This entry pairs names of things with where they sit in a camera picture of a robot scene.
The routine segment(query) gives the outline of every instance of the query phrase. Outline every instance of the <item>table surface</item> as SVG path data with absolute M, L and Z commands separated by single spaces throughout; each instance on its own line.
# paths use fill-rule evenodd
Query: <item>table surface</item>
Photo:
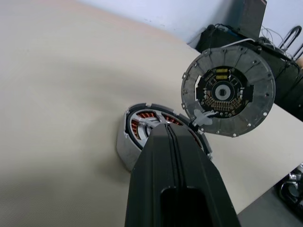
M 181 77 L 199 53 L 68 0 L 10 0 L 0 18 L 0 226 L 123 226 L 118 123 L 141 102 L 183 113 Z M 303 161 L 302 133 L 274 105 L 245 135 L 207 134 L 237 213 Z

